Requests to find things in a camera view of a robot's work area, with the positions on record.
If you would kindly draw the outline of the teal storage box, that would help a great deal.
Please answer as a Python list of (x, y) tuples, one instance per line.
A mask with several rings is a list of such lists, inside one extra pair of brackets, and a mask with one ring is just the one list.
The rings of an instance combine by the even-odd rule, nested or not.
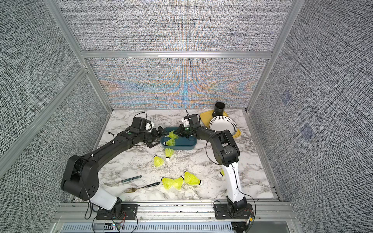
[(197, 138), (190, 136), (189, 138), (180, 137), (175, 140), (175, 146), (167, 146), (166, 142), (169, 141), (169, 137), (161, 138), (160, 142), (164, 148), (170, 148), (174, 150), (192, 150), (197, 144)]

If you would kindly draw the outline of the yellow shuttlecock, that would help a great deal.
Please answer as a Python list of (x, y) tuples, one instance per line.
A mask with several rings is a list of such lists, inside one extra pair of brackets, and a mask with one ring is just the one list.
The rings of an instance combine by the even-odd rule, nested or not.
[(168, 137), (171, 139), (178, 139), (179, 135), (175, 134), (174, 131), (169, 132)]
[(170, 149), (170, 148), (165, 149), (165, 158), (167, 161), (169, 161), (173, 155), (174, 155), (174, 149)]
[(177, 190), (181, 190), (183, 183), (184, 183), (184, 177), (180, 176), (179, 178), (173, 180), (172, 186)]
[(173, 187), (174, 179), (162, 177), (161, 181), (162, 181), (162, 184), (163, 184), (163, 186), (166, 190), (169, 190)]
[(176, 140), (174, 138), (171, 138), (164, 142), (164, 145), (174, 147), (176, 145)]
[(202, 181), (189, 171), (184, 171), (184, 181), (189, 185), (202, 185)]
[(158, 155), (155, 155), (153, 157), (153, 165), (156, 167), (156, 168), (160, 168), (161, 166), (164, 165), (164, 160), (159, 157)]

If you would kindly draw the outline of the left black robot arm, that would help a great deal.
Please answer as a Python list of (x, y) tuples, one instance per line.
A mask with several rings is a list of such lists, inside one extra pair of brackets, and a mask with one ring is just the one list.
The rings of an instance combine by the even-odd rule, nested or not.
[(138, 130), (129, 127), (95, 151), (83, 156), (73, 155), (68, 159), (61, 189), (98, 206), (98, 213), (119, 219), (124, 215), (121, 199), (100, 187), (98, 176), (100, 169), (117, 155), (137, 144), (143, 143), (152, 148), (160, 143), (160, 138), (167, 135), (168, 132), (162, 127), (151, 130)]

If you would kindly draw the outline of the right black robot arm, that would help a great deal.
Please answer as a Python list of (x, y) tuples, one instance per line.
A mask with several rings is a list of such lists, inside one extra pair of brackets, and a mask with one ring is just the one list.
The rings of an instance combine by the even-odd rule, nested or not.
[(195, 137), (205, 140), (212, 146), (215, 157), (214, 164), (222, 166), (227, 182), (227, 209), (232, 217), (241, 216), (247, 209), (247, 199), (241, 190), (239, 178), (239, 148), (230, 131), (214, 131), (207, 127), (184, 127), (180, 125), (175, 131), (180, 137)]

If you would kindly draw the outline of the yellow tray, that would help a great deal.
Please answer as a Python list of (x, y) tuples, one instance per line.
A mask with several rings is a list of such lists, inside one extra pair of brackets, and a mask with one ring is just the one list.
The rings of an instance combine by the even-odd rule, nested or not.
[[(201, 122), (207, 127), (209, 128), (209, 123), (210, 121), (213, 119), (213, 110), (209, 110), (209, 111), (206, 111), (206, 112), (203, 112), (200, 114), (201, 116)], [(237, 132), (233, 135), (233, 138), (238, 138), (241, 136), (241, 131), (239, 129), (237, 129)]]

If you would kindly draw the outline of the white patterned bowl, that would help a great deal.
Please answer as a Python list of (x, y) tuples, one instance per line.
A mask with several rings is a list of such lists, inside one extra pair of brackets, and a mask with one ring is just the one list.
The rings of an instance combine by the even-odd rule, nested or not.
[(209, 122), (209, 127), (214, 131), (228, 130), (233, 136), (238, 132), (238, 126), (236, 122), (228, 116), (214, 117)]

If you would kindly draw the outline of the black cup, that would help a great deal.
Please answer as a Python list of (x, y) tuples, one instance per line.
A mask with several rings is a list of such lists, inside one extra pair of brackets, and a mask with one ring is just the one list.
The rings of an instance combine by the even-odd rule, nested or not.
[(222, 116), (224, 114), (225, 104), (223, 102), (216, 102), (212, 113), (213, 117)]

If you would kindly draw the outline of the teal pen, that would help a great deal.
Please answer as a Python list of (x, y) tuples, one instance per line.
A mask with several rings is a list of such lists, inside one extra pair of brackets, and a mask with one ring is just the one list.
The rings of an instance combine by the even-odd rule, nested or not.
[(130, 181), (133, 181), (133, 180), (136, 180), (136, 179), (140, 179), (140, 178), (142, 178), (142, 175), (131, 177), (131, 178), (126, 178), (124, 180), (121, 180), (121, 183), (130, 182)]

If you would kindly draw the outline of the black handled fork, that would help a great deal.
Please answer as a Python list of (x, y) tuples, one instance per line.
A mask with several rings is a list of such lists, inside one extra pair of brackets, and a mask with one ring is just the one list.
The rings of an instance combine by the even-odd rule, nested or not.
[(145, 186), (142, 186), (142, 187), (132, 187), (132, 188), (127, 188), (125, 189), (125, 193), (134, 193), (140, 189), (144, 189), (144, 188), (149, 188), (149, 187), (154, 187), (154, 186), (158, 186), (160, 185), (160, 182), (155, 182), (155, 183), (151, 183), (151, 184), (148, 184), (148, 185), (145, 185)]

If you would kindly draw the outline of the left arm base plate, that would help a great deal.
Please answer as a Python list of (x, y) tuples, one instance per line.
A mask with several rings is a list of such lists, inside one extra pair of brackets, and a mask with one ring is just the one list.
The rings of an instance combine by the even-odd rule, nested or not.
[(112, 210), (100, 208), (97, 211), (97, 220), (135, 220), (138, 211), (137, 204), (120, 204), (113, 207)]

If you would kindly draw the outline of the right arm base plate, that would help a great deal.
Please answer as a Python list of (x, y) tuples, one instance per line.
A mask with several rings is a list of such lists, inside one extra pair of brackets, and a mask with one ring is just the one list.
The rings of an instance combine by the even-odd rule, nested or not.
[(216, 219), (253, 219), (254, 211), (251, 204), (245, 206), (230, 206), (227, 203), (214, 202), (213, 210)]

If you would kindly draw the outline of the aluminium front rail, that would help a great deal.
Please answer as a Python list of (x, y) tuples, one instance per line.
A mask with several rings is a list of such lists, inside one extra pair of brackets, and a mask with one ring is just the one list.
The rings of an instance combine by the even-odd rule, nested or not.
[[(217, 219), (217, 212), (213, 205), (219, 202), (192, 200), (182, 201), (159, 201), (159, 202), (124, 202), (124, 205), (137, 205), (134, 210), (139, 222), (203, 222), (203, 221), (228, 221), (229, 219)], [(86, 203), (61, 203), (52, 223), (57, 222), (87, 222), (84, 218)], [(299, 217), (293, 206), (288, 202), (272, 202), (260, 200), (253, 205), (256, 207), (257, 222), (284, 221), (298, 222)]]

